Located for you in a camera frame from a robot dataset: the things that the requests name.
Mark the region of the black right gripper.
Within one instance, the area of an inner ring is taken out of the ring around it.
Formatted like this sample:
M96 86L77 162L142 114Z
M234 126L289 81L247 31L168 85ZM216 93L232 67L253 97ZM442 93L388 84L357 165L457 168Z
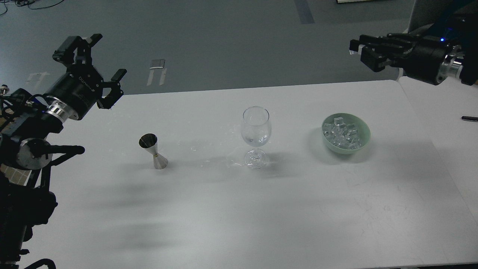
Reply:
M349 51L361 52L360 61L373 72L386 67L401 68L409 78L432 85L439 85L452 75L452 63L458 53L458 45L442 37L419 34L389 33L383 36L360 35L351 40Z

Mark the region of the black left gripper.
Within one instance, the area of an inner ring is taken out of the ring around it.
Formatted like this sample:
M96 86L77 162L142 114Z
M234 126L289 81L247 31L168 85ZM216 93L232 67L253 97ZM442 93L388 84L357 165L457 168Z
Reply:
M89 38L68 36L54 51L52 58L65 66L66 72L46 92L46 114L59 121L82 120L94 104L99 109L111 109L124 95L121 80L126 69L118 69L110 81L104 81L94 67L91 49L103 38L93 34ZM109 93L103 96L103 90Z

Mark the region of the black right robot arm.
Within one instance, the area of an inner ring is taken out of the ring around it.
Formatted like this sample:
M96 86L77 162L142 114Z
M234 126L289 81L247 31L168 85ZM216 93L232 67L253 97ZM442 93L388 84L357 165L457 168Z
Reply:
M413 7L407 33L360 35L351 54L374 72L400 68L412 79L432 85L446 78L477 82L477 1L424 0Z

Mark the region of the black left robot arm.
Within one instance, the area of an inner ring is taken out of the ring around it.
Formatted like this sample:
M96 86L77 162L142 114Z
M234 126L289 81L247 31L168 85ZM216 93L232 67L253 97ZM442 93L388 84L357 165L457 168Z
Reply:
M50 188L50 174L70 158L83 154L80 145L51 145L46 138L60 133L67 119L81 120L94 104L110 109L124 94L119 69L110 81L103 79L92 63L91 49L102 38L70 36L52 58L66 72L44 94L29 94L19 88L8 94L1 86L1 166L30 171L26 185L11 182L1 172L1 268L17 269L22 244L32 237L36 225L48 223L58 206Z

